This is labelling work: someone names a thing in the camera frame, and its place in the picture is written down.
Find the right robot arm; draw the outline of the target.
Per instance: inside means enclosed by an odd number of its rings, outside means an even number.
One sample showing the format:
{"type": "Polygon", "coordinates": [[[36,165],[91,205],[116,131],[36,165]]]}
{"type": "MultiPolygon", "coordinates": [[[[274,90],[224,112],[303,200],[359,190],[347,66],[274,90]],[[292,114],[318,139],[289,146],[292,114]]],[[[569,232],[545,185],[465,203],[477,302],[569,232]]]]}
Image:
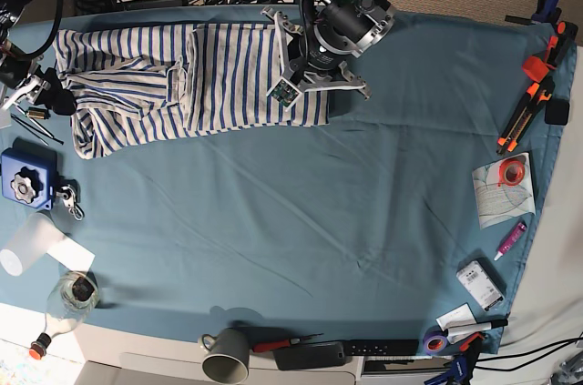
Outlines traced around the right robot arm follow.
{"type": "Polygon", "coordinates": [[[55,16],[47,40],[35,51],[25,52],[12,43],[9,30],[33,0],[1,0],[1,127],[11,125],[9,109],[21,100],[46,106],[60,116],[77,111],[74,95],[61,85],[56,71],[42,70],[38,60],[53,44],[63,14],[64,0],[56,0],[55,16]]]}

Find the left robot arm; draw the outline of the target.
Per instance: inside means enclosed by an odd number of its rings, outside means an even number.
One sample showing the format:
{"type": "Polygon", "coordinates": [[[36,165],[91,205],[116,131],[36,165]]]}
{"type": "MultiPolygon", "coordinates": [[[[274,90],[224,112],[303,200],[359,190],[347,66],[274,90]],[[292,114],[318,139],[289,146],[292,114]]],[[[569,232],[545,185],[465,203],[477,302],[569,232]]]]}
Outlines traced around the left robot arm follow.
{"type": "Polygon", "coordinates": [[[389,0],[297,0],[301,22],[280,10],[262,12],[274,24],[281,75],[268,96],[291,109],[308,93],[357,91],[370,97],[369,85],[348,67],[392,29],[395,7],[389,0]]]}

